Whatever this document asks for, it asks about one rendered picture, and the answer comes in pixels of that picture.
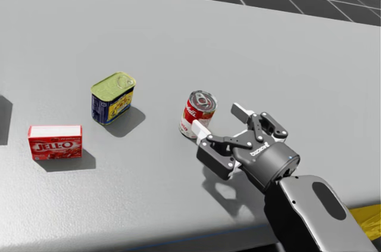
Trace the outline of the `red and white can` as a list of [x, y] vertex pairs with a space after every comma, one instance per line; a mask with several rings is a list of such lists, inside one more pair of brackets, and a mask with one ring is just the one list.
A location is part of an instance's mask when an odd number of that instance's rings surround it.
[[187, 138], [195, 139], [196, 135], [192, 132], [193, 121], [198, 120], [208, 127], [216, 109], [217, 99], [214, 95], [201, 90], [191, 92], [180, 119], [180, 132]]

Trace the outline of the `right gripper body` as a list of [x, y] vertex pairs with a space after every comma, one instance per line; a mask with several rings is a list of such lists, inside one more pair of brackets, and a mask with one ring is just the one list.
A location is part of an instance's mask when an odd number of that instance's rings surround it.
[[245, 144], [252, 144], [251, 149], [233, 149], [236, 168], [263, 194], [272, 183], [290, 176], [299, 165], [299, 154], [284, 142], [265, 137], [264, 142], [258, 143], [252, 131], [243, 131], [236, 137]]

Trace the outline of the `green and blue rectangular can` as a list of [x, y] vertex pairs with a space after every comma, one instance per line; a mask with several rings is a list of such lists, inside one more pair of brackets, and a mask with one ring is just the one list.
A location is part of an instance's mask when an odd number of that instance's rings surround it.
[[94, 84], [90, 89], [94, 121], [108, 125], [119, 118], [130, 108], [135, 86], [135, 79], [122, 71]]

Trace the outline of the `red carton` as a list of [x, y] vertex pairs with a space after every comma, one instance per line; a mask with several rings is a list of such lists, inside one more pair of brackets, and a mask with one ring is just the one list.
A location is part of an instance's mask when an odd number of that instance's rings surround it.
[[82, 126], [30, 126], [27, 139], [34, 161], [82, 157]]

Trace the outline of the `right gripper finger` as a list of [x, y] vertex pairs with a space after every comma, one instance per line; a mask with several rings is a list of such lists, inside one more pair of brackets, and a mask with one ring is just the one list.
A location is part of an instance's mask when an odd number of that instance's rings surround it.
[[215, 175], [225, 181], [231, 177], [236, 167], [233, 149], [241, 148], [249, 150], [252, 148], [252, 143], [244, 141], [243, 137], [220, 137], [213, 135], [198, 120], [193, 121], [192, 132], [197, 137], [197, 159]]
[[275, 142], [285, 142], [288, 137], [286, 129], [280, 125], [269, 113], [255, 113], [244, 109], [238, 103], [233, 103], [231, 113], [253, 131], [257, 143], [264, 143], [269, 138]]

